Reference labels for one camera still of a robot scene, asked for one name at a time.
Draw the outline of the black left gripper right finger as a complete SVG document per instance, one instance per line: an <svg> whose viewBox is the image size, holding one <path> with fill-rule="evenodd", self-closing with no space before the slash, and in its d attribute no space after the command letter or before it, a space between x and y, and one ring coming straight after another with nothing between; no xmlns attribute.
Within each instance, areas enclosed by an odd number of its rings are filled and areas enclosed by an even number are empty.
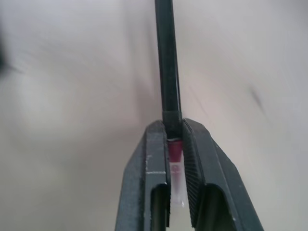
<svg viewBox="0 0 308 231"><path fill-rule="evenodd" d="M184 119L182 141L195 231L264 231L236 166L205 126Z"/></svg>

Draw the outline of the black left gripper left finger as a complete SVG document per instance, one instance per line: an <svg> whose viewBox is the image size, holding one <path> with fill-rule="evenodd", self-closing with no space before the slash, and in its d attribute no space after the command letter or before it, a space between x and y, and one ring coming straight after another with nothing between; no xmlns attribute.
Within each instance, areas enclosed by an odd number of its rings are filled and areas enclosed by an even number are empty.
<svg viewBox="0 0 308 231"><path fill-rule="evenodd" d="M125 167L115 231L166 231L170 196L167 135L157 120L147 126Z"/></svg>

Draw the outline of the black pen with clear cap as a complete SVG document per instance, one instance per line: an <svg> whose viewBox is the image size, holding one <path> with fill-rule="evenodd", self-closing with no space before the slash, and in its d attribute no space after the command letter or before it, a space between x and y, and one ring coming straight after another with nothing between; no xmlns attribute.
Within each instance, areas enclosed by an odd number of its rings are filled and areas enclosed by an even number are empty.
<svg viewBox="0 0 308 231"><path fill-rule="evenodd" d="M182 113L172 0L154 0L160 69L162 119L166 129L171 171L171 204L185 207L182 162Z"/></svg>

